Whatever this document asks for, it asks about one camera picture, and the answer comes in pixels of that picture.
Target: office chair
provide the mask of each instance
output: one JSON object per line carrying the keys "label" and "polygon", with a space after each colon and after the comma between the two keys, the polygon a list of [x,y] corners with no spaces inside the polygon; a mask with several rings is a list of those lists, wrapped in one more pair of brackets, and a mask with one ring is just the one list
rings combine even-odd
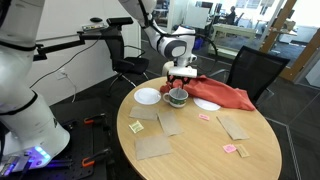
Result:
{"label": "office chair", "polygon": [[209,76],[213,77],[223,72],[229,72],[226,84],[233,88],[246,90],[251,102],[258,107],[263,101],[274,95],[268,86],[277,78],[289,61],[290,59],[242,46],[230,71],[221,69]]}
{"label": "office chair", "polygon": [[244,14],[244,13],[241,13],[241,15],[238,17],[238,19],[234,21],[234,24],[233,24],[233,25],[238,26],[239,21],[240,21],[240,19],[242,18],[243,14]]}
{"label": "office chair", "polygon": [[[112,69],[117,73],[117,77],[112,81],[110,87],[108,89],[107,95],[110,96],[111,88],[114,83],[119,79],[125,79],[134,87],[136,85],[128,79],[125,74],[137,74],[144,75],[147,80],[149,80],[148,76],[145,74],[149,66],[149,60],[145,58],[141,58],[145,52],[142,49],[133,47],[133,46],[125,46],[123,37],[121,35],[121,25],[119,26],[109,26],[107,32],[108,35],[112,36],[112,38],[106,39],[106,43],[108,45],[110,51],[110,58],[112,60]],[[125,47],[131,47],[135,49],[142,50],[142,53],[137,57],[124,57],[124,49]]]}

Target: chair backrest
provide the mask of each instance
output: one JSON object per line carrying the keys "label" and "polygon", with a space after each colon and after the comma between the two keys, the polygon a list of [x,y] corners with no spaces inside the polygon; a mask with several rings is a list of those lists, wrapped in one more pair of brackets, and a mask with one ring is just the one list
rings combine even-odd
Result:
{"label": "chair backrest", "polygon": [[112,60],[112,68],[114,69],[117,61],[124,59],[124,41],[121,31],[117,26],[109,26],[105,33],[110,37],[105,41],[109,48],[110,59]]}
{"label": "chair backrest", "polygon": [[241,15],[238,17],[238,19],[234,22],[233,25],[238,26],[240,19],[242,18],[244,13],[241,13]]}
{"label": "chair backrest", "polygon": [[289,61],[243,46],[233,61],[226,84],[246,90],[249,99],[255,104]]}

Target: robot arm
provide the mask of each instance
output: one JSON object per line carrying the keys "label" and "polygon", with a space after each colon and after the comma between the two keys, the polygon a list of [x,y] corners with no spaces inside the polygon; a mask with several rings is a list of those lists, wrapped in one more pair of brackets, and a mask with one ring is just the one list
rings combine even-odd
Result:
{"label": "robot arm", "polygon": [[196,70],[186,68],[196,60],[192,52],[195,30],[179,27],[173,34],[162,31],[152,18],[156,0],[119,0],[124,9],[135,18],[146,32],[150,45],[163,57],[173,60],[176,67],[169,74],[195,77]]}

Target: dark floor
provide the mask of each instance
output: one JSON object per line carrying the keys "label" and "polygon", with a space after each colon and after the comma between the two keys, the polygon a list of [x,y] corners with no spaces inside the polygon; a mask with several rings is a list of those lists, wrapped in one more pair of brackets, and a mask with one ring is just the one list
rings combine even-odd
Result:
{"label": "dark floor", "polygon": [[[167,60],[150,49],[146,41],[142,41],[142,49],[146,50],[144,56],[150,59],[147,75],[149,78],[159,77],[162,66]],[[193,53],[198,55],[198,60],[192,64],[197,67],[199,74],[209,75],[221,68],[228,69],[232,62],[232,60],[208,55],[203,49]],[[130,75],[129,78],[133,79],[136,84],[145,81],[143,76]],[[223,76],[220,76],[215,79],[222,80],[222,78]],[[111,126],[113,130],[116,130],[117,110],[132,87],[126,81],[119,81],[113,87],[112,96],[107,97],[106,90],[112,80],[113,78],[107,79],[78,93],[73,106],[77,106],[79,103],[83,104],[86,100],[99,99],[101,111],[112,114]],[[280,143],[283,165],[279,179],[318,179],[320,177],[318,170],[320,169],[320,90],[294,85],[281,78],[278,78],[269,88],[275,95],[265,102],[259,110],[272,126]],[[63,104],[71,104],[72,98],[61,101],[51,108],[55,109]],[[68,111],[65,112],[59,116],[68,116]],[[139,179],[121,151],[116,131],[113,131],[112,148],[116,161],[115,179]]]}

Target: small card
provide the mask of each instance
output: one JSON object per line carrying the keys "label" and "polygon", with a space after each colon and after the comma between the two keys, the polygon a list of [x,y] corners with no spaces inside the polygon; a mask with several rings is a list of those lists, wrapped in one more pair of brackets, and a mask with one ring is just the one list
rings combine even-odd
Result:
{"label": "small card", "polygon": [[158,120],[158,109],[155,108],[145,108],[134,106],[131,109],[129,114],[130,117],[138,118],[138,119],[145,119],[145,120]]}
{"label": "small card", "polygon": [[180,134],[183,132],[175,118],[173,111],[158,113],[158,117],[162,129],[167,136]]}
{"label": "small card", "polygon": [[247,133],[229,116],[217,117],[233,140],[249,139]]}
{"label": "small card", "polygon": [[135,145],[137,160],[171,153],[168,137],[164,134],[137,139]]}
{"label": "small card", "polygon": [[242,144],[235,144],[234,146],[237,148],[237,151],[239,152],[241,157],[250,156],[249,152],[246,150],[246,148]]}
{"label": "small card", "polygon": [[139,121],[136,121],[129,125],[130,129],[133,131],[133,133],[137,133],[141,131],[144,127],[140,124]]}
{"label": "small card", "polygon": [[237,150],[237,148],[233,144],[228,144],[223,146],[223,149],[226,153],[232,153]]}
{"label": "small card", "polygon": [[199,118],[200,118],[200,119],[207,120],[207,121],[209,121],[209,120],[210,120],[210,117],[209,117],[209,116],[207,116],[207,115],[204,115],[204,114],[199,114]]}

